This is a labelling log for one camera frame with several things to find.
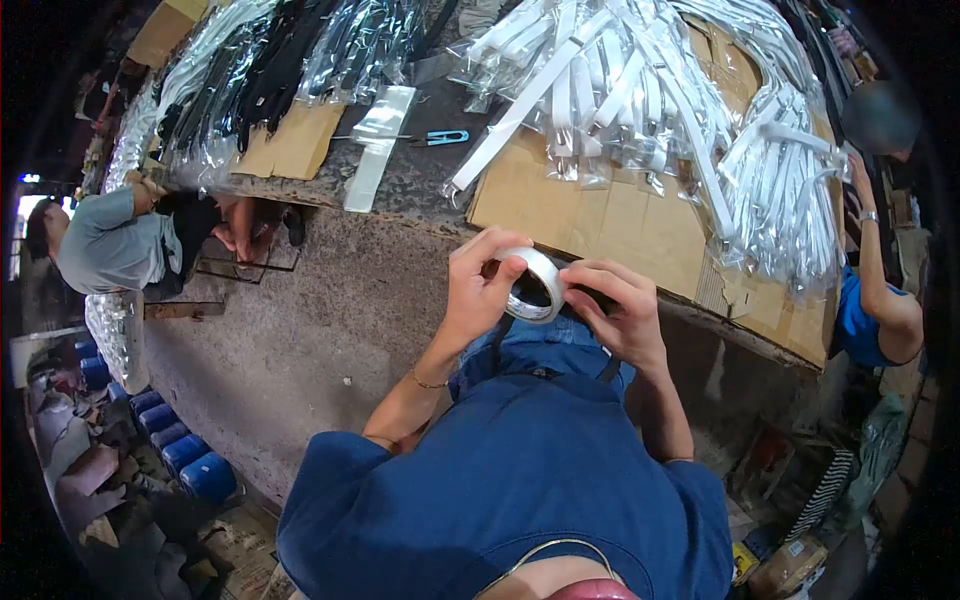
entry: gray cloth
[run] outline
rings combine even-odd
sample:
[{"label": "gray cloth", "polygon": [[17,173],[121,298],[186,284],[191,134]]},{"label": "gray cloth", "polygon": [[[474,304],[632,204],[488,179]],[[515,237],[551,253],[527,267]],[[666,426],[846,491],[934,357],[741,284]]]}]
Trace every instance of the gray cloth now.
[{"label": "gray cloth", "polygon": [[171,216],[133,217],[133,189],[124,186],[89,196],[77,206],[57,254],[57,267],[81,294],[106,294],[117,288],[142,290],[163,277],[163,245],[170,268],[180,272],[183,249]]},{"label": "gray cloth", "polygon": [[460,35],[479,36],[485,33],[496,21],[505,0],[476,0],[471,7],[465,7],[458,22]]}]

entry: blue t-shirt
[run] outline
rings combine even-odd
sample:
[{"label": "blue t-shirt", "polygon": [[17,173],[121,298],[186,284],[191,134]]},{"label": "blue t-shirt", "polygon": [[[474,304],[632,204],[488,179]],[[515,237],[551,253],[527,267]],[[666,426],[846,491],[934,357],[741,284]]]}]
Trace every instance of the blue t-shirt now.
[{"label": "blue t-shirt", "polygon": [[[723,598],[724,490],[703,465],[647,454],[611,387],[580,374],[477,384],[412,453],[347,432],[307,447],[277,532],[321,598],[472,598],[535,546],[599,547],[643,600]],[[582,544],[534,560],[598,557]]]}]

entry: roll of tape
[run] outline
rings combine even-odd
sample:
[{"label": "roll of tape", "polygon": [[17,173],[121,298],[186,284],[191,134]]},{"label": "roll of tape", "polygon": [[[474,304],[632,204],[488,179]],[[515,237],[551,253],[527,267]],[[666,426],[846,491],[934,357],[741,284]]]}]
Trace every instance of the roll of tape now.
[{"label": "roll of tape", "polygon": [[543,252],[522,246],[502,250],[494,258],[504,260],[509,256],[519,256],[527,261],[527,271],[546,288],[550,305],[536,306],[511,294],[507,299],[507,312],[527,323],[550,323],[556,318],[557,313],[564,305],[564,291],[566,290],[566,284],[560,280],[560,271],[557,266]]}]

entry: hand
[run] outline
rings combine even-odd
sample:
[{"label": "hand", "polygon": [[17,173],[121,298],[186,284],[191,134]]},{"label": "hand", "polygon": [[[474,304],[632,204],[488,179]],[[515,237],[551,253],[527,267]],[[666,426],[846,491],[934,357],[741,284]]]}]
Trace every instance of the hand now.
[{"label": "hand", "polygon": [[657,315],[657,285],[652,280],[612,260],[578,260],[561,270],[560,277],[567,285],[579,283],[620,304],[620,310],[608,317],[583,291],[571,288],[564,292],[564,300],[614,356],[648,379],[668,374]]},{"label": "hand", "polygon": [[856,152],[847,155],[850,163],[853,188],[856,189],[860,197],[860,204],[864,210],[876,210],[874,201],[874,188],[870,185],[870,178],[867,176],[867,168],[863,164],[863,157]]},{"label": "hand", "polygon": [[507,307],[510,288],[527,270],[527,261],[519,256],[491,263],[493,256],[507,248],[533,245],[523,234],[492,227],[455,250],[450,255],[446,316],[437,337],[460,352],[493,329]]}]

